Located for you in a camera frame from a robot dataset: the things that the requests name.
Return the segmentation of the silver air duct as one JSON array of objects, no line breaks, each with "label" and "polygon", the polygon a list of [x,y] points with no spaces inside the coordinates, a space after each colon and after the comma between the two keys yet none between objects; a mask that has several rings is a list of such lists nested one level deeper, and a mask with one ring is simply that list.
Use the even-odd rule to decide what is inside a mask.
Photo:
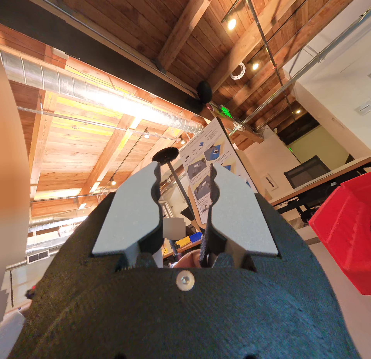
[{"label": "silver air duct", "polygon": [[63,218],[63,217],[41,217],[34,218],[29,222],[28,233],[33,233],[36,231],[43,231],[55,227],[60,227],[63,225],[71,225],[73,223],[82,222],[87,218],[87,215],[73,217],[73,218]]},{"label": "silver air duct", "polygon": [[204,128],[196,121],[163,111],[92,79],[79,76],[7,46],[1,45],[0,52],[7,77],[14,82],[192,134],[198,134]]}]

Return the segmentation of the black ceiling speaker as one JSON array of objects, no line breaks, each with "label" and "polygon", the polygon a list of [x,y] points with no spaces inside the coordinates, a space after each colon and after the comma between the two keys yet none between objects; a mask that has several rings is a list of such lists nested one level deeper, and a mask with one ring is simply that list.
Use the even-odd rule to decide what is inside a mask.
[{"label": "black ceiling speaker", "polygon": [[210,103],[213,97],[213,92],[210,84],[206,80],[202,80],[198,83],[196,91],[197,96],[203,105]]}]

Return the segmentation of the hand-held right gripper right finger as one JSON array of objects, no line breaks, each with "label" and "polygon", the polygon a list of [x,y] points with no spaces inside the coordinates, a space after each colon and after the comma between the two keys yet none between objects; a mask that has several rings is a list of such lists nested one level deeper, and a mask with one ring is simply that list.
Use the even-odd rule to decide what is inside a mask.
[{"label": "hand-held right gripper right finger", "polygon": [[212,267],[221,253],[231,256],[232,265],[237,268],[251,255],[279,256],[256,194],[246,179],[219,163],[211,164],[210,198],[200,252],[202,267]]}]

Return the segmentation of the long white desk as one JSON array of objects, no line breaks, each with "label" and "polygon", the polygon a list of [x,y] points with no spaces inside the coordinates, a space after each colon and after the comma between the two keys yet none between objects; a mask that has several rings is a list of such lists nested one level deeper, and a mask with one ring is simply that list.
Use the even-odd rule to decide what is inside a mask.
[{"label": "long white desk", "polygon": [[341,183],[366,173],[371,157],[357,158],[304,185],[301,185],[279,199],[272,199],[271,205],[284,214],[296,210],[302,216],[305,210],[319,207]]}]

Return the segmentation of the black floor lamp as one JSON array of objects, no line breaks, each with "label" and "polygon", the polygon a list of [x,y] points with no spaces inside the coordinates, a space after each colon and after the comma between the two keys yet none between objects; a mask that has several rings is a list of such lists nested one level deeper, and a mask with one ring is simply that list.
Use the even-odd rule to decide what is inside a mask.
[{"label": "black floor lamp", "polygon": [[194,211],[192,209],[192,204],[191,204],[191,201],[181,183],[181,181],[179,180],[179,177],[178,175],[175,173],[175,170],[171,164],[172,161],[174,161],[179,155],[179,150],[178,148],[175,148],[175,147],[167,147],[167,148],[164,148],[160,151],[158,151],[152,158],[152,161],[156,161],[158,163],[160,163],[161,166],[163,165],[168,165],[177,185],[178,185],[178,188],[180,190],[180,192],[182,193],[183,195],[183,198],[184,200],[186,201],[187,205],[188,205],[188,208],[194,218],[194,220],[196,219],[195,215],[194,215]]}]

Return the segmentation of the black mesh office chair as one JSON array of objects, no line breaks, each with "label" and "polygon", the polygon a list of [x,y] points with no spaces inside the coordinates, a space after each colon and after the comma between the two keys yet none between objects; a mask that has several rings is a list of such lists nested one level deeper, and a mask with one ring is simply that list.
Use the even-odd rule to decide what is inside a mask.
[{"label": "black mesh office chair", "polygon": [[290,171],[284,172],[284,175],[291,187],[295,189],[329,172],[331,170],[325,163],[318,156],[314,156]]}]

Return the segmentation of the white air vent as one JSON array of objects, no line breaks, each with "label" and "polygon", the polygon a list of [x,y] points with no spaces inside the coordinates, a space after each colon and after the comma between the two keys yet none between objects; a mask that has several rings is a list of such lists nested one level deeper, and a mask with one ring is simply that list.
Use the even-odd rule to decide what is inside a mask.
[{"label": "white air vent", "polygon": [[27,264],[32,264],[50,257],[49,250],[26,256]]}]

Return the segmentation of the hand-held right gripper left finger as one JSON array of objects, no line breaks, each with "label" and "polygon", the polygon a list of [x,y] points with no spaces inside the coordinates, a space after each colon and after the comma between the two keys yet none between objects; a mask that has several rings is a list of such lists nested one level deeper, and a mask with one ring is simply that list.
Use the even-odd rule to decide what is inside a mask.
[{"label": "hand-held right gripper left finger", "polygon": [[150,253],[157,267],[163,267],[160,179],[160,163],[151,162],[118,188],[92,249],[94,256],[124,254],[134,266],[140,253]]}]

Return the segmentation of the instruction poster board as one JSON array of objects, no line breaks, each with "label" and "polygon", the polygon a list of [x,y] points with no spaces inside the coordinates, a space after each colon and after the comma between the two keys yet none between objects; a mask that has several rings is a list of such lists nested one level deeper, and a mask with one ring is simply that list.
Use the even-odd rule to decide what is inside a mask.
[{"label": "instruction poster board", "polygon": [[180,159],[188,178],[191,198],[196,204],[194,213],[199,216],[201,225],[206,224],[211,205],[210,165],[212,163],[219,163],[231,173],[241,177],[255,193],[258,192],[219,118],[214,118],[180,150]]}]

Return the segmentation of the person's right hand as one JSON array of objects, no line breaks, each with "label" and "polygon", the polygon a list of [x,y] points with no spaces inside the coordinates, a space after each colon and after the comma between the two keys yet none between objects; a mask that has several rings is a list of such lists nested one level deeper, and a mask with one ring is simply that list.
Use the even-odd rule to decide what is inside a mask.
[{"label": "person's right hand", "polygon": [[193,250],[185,254],[173,268],[189,269],[189,268],[201,268],[200,265],[200,249]]}]

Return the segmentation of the red plastic bin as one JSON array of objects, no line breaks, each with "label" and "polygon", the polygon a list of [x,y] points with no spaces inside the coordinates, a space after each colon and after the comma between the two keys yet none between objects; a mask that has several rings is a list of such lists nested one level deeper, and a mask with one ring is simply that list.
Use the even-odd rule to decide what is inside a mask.
[{"label": "red plastic bin", "polygon": [[371,173],[337,187],[309,221],[342,272],[371,294]]}]

